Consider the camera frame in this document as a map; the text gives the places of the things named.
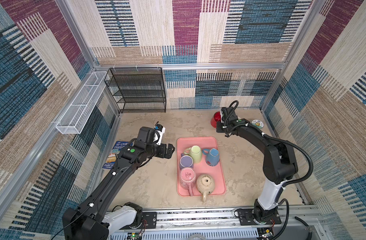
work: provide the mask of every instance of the beige teapot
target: beige teapot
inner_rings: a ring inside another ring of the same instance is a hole
[[[196,189],[202,194],[202,201],[205,202],[207,195],[215,189],[214,178],[208,174],[202,174],[196,179]]]

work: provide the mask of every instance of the mug handle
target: mug handle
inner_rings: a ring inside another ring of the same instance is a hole
[[[184,153],[185,155],[190,154],[190,151],[186,152],[187,150],[191,150],[191,148],[189,147],[189,148],[187,148],[186,150],[184,150],[184,151],[183,151],[183,153]]]
[[[207,193],[208,193],[208,192],[203,192],[203,195],[202,195],[202,202],[206,202],[206,200],[207,200]]]
[[[204,155],[207,155],[207,154],[209,154],[209,149],[208,148],[205,148],[205,149],[203,149],[202,150],[202,153],[204,154]]]
[[[192,191],[192,185],[188,185],[188,192],[190,193],[190,196],[192,197],[194,195],[194,192]]]

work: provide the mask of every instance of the vent grille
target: vent grille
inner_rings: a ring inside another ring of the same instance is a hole
[[[206,239],[236,239],[236,238],[256,238],[257,228],[226,228],[208,230],[159,230],[149,231],[143,235],[143,240],[187,240],[193,234],[201,234]],[[117,232],[112,234],[112,240],[126,240],[131,233]]]

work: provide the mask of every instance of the black cable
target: black cable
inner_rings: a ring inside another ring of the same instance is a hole
[[[307,228],[309,228],[309,225],[305,221],[303,221],[303,219],[300,219],[298,217],[295,217],[295,219],[298,220],[299,222],[303,223]],[[312,237],[313,237],[313,232],[309,228],[309,232],[308,232],[308,236],[307,236],[306,240],[311,240]]]
[[[132,138],[128,143],[127,145],[124,147],[126,148],[127,146],[131,146],[131,143],[133,143],[134,141],[136,140],[136,138]],[[98,196],[100,195],[100,193],[106,188],[106,186],[108,185],[108,183],[112,180],[113,178],[113,175],[111,175],[111,177],[109,178],[109,180],[107,181],[107,183],[105,184],[104,188],[102,188],[99,192],[98,195],[96,195],[95,199],[92,201],[92,203],[94,203],[96,201],[96,199],[98,199]]]
[[[311,174],[313,173],[313,170],[314,170],[314,164],[313,164],[313,161],[311,160],[311,157],[306,153],[305,150],[301,149],[297,145],[295,145],[292,142],[289,142],[287,140],[281,140],[276,137],[268,136],[267,134],[264,134],[263,137],[270,139],[270,140],[277,141],[277,142],[281,142],[281,143],[284,143],[284,144],[290,145],[291,147],[296,148],[298,151],[300,151],[305,156],[305,158],[308,162],[308,171],[303,177],[285,182],[285,183],[283,183],[282,187],[285,187],[285,186],[287,186],[289,184],[293,184],[293,183],[303,182],[304,180],[306,180],[307,178],[309,178],[311,176]]]
[[[228,135],[228,134],[232,133],[232,131],[234,131],[234,129],[235,129],[235,128],[240,127],[240,126],[245,126],[245,124],[238,124],[238,125],[236,125],[236,126],[235,126],[235,127],[233,127],[230,131],[226,132],[226,135]]]
[[[142,165],[140,165],[139,168],[142,167],[142,166],[144,166],[144,165],[146,165],[151,159],[152,159],[152,157],[150,157],[145,163],[143,163]]]
[[[113,207],[112,211],[113,212],[115,210],[116,207],[123,207],[122,205],[116,205],[115,207]]]
[[[236,209],[236,210],[234,211],[234,216],[235,216],[235,217],[237,217],[237,218],[243,218],[243,216],[236,216],[236,215],[235,215],[235,212],[236,212],[236,211],[238,211],[238,210],[239,210],[239,209]]]
[[[275,239],[277,239],[282,233],[283,233],[283,231],[284,231],[284,229],[286,228],[286,226],[287,226],[287,223],[288,223],[288,215],[290,215],[290,207],[289,207],[289,205],[288,205],[288,201],[287,201],[287,199],[285,199],[285,198],[283,198],[281,201],[280,201],[280,203],[278,204],[278,205],[282,205],[283,204],[283,202],[286,202],[286,220],[284,221],[284,224],[283,224],[283,227],[282,227],[282,229],[279,231],[279,233],[276,235],[276,236],[274,236],[271,240],[275,240]]]
[[[64,228],[62,228],[60,231],[58,231],[52,238],[51,240],[53,240],[59,233],[61,233],[61,231],[63,231],[66,227],[68,227],[69,225],[71,225],[72,223],[74,223],[77,219],[80,218],[80,216],[82,216],[87,210],[89,209],[89,207],[87,207],[84,212],[82,214],[80,214],[77,218],[75,218],[75,220],[73,220],[72,222],[70,222],[68,225],[66,225]]]
[[[230,115],[235,111],[235,109],[236,109],[236,108],[238,107],[238,105],[239,105],[239,101],[238,101],[238,100],[235,100],[235,101],[233,101],[233,102],[230,104],[229,108],[230,108],[234,103],[236,103],[236,105],[234,106],[234,108],[233,108],[233,109],[232,109],[232,111],[228,114],[228,116],[227,116],[226,120],[224,121],[224,124],[223,124],[223,126],[224,126],[224,127],[226,126],[226,122],[227,122],[228,118],[230,117]]]

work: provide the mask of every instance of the black metal mesh shelf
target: black metal mesh shelf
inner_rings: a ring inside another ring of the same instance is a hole
[[[118,103],[148,103],[148,102],[164,102],[164,98],[157,98],[157,97],[143,97],[143,98],[137,98],[137,97],[127,97],[122,98],[118,101]]]
[[[105,81],[122,113],[165,113],[161,68],[110,68]]]

